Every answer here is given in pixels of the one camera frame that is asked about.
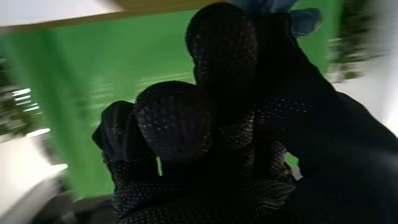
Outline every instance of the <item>finger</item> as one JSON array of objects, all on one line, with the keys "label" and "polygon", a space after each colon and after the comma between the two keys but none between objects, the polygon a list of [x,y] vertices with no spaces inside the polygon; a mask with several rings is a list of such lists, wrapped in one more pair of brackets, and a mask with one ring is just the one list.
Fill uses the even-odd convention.
[{"label": "finger", "polygon": [[250,20],[230,4],[209,5],[191,18],[186,48],[195,63],[197,86],[216,105],[216,148],[241,149],[252,142],[257,44]]},{"label": "finger", "polygon": [[154,178],[156,158],[142,138],[131,103],[118,101],[104,109],[92,139],[117,185]]},{"label": "finger", "polygon": [[175,81],[152,85],[138,95],[134,114],[159,159],[191,163],[209,149],[213,123],[211,103],[197,87]]}]

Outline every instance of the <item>white ceiling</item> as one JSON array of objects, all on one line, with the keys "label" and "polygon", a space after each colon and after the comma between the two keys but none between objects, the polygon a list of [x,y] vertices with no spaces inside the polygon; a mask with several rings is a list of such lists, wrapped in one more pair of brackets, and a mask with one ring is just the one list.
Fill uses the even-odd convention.
[{"label": "white ceiling", "polygon": [[118,11],[106,0],[0,0],[0,27]]}]

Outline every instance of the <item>white wall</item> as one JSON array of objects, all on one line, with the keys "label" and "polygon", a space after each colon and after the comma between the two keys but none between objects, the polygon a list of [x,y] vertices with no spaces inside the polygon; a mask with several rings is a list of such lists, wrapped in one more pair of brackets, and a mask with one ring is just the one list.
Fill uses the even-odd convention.
[{"label": "white wall", "polygon": [[0,0],[0,27],[118,11],[106,0]]},{"label": "white wall", "polygon": [[26,193],[55,174],[33,138],[0,144],[0,219]]},{"label": "white wall", "polygon": [[335,84],[335,89],[364,104],[398,135],[398,1],[376,0],[376,18],[367,46],[376,58],[364,64],[364,76]]}]

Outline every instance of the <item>gloved hand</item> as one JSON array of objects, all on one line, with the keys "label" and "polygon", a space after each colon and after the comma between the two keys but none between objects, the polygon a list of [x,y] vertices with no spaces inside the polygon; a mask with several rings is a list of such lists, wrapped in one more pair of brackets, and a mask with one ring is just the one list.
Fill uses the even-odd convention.
[{"label": "gloved hand", "polygon": [[115,182],[118,222],[254,223],[280,208],[293,185],[286,166],[273,170],[277,179],[255,165],[273,161],[255,157],[257,43],[232,5],[198,11],[186,44],[197,86],[159,83],[134,105],[113,103],[94,133]]}]

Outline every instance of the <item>light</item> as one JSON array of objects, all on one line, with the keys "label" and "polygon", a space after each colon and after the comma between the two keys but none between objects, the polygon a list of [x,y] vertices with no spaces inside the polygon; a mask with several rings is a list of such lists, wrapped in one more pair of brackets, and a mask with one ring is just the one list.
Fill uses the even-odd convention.
[{"label": "light", "polygon": [[65,164],[58,164],[58,165],[53,165],[51,166],[51,172],[53,173],[58,173],[60,171],[63,171],[67,168],[67,165]]},{"label": "light", "polygon": [[19,105],[23,105],[23,104],[26,104],[30,102],[31,102],[30,100],[28,101],[23,101],[21,103],[15,103],[15,106],[19,106]]},{"label": "light", "polygon": [[31,110],[37,110],[39,108],[40,108],[39,106],[30,107],[28,109],[23,110],[23,112],[28,112],[28,111],[31,111]]},{"label": "light", "polygon": [[21,90],[12,92],[12,96],[19,96],[19,95],[23,95],[26,93],[30,93],[30,89],[21,89]]},{"label": "light", "polygon": [[28,99],[30,98],[30,96],[23,96],[23,97],[17,97],[14,100],[15,101],[21,101],[21,100],[24,100],[24,99]]},{"label": "light", "polygon": [[49,132],[49,128],[42,128],[26,134],[26,137],[35,137]]}]

